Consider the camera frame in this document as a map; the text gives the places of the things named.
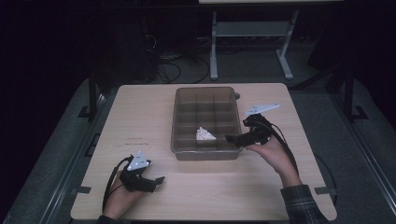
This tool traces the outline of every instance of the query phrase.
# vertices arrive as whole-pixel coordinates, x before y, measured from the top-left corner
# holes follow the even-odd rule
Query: person's right hand
[[[302,184],[289,156],[273,135],[264,145],[254,144],[245,148],[257,152],[275,169],[282,179],[283,187]]]

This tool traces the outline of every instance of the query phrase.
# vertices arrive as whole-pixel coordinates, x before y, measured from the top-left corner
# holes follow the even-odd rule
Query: hand
[[[117,173],[117,177],[111,186],[110,192],[112,193],[107,199],[103,215],[115,220],[120,219],[120,217],[124,215],[126,211],[128,211],[128,209],[145,193],[139,190],[131,192],[122,186],[120,181],[120,171]]]
[[[273,135],[266,144],[254,144],[247,146],[246,149],[257,152],[274,168],[280,175],[284,188],[302,184],[289,156]]]

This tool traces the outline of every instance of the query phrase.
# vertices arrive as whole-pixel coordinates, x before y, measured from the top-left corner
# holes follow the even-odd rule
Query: wrist
[[[300,177],[298,176],[297,172],[293,169],[290,172],[279,174],[280,179],[282,180],[283,188],[293,187],[297,185],[302,185],[303,182],[301,181]]]
[[[121,208],[106,207],[102,216],[109,217],[114,220],[119,220],[122,215]]]

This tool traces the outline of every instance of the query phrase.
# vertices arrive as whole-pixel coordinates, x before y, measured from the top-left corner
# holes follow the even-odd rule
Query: crumpled paper
[[[208,132],[206,129],[200,127],[197,130],[197,140],[216,140],[216,137],[213,136],[213,134]]]

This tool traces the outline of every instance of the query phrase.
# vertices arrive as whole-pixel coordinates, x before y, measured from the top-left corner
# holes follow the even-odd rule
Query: metal frame
[[[356,125],[351,122],[350,115],[345,113],[345,109],[342,101],[335,95],[330,95],[331,100],[335,108],[338,109],[341,117],[344,119],[344,123],[348,127],[349,131],[351,132],[352,136],[354,137],[356,143],[361,150],[361,155],[363,156],[364,161],[370,173],[373,175],[376,184],[378,185],[379,189],[381,190],[382,194],[384,195],[385,200],[387,201],[390,209],[392,210],[393,214],[396,215],[396,190],[390,184],[387,175],[382,170],[380,164],[375,159],[375,156],[372,153],[372,149],[368,146],[368,144],[364,141],[361,133],[359,132]]]
[[[96,131],[100,125],[97,122],[99,118],[101,118],[102,114],[104,113],[103,107],[105,106],[106,98],[103,94],[100,94],[95,99],[95,105],[97,105],[97,109],[95,110],[97,113],[92,115],[91,121],[87,122],[87,125],[84,128],[83,134],[81,135],[78,143],[73,151],[72,157],[64,167],[64,173],[59,180],[58,185],[55,187],[54,191],[51,193],[49,204],[47,205],[46,210],[44,211],[40,222],[39,223],[53,223],[56,217],[56,214],[59,211],[62,201],[64,197],[68,193],[68,189],[70,188],[71,180],[73,177],[73,173],[78,168],[78,163],[83,158],[84,154],[86,153],[86,148],[88,148],[92,144],[91,137],[96,136]]]
[[[289,46],[295,22],[298,17],[298,10],[295,10],[289,21],[217,21],[217,12],[213,12],[212,20],[212,49],[210,51],[210,78],[219,78],[218,63],[216,57],[216,37],[217,36],[283,36],[285,41],[280,49],[276,50],[283,73],[287,80],[293,79],[286,51]]]

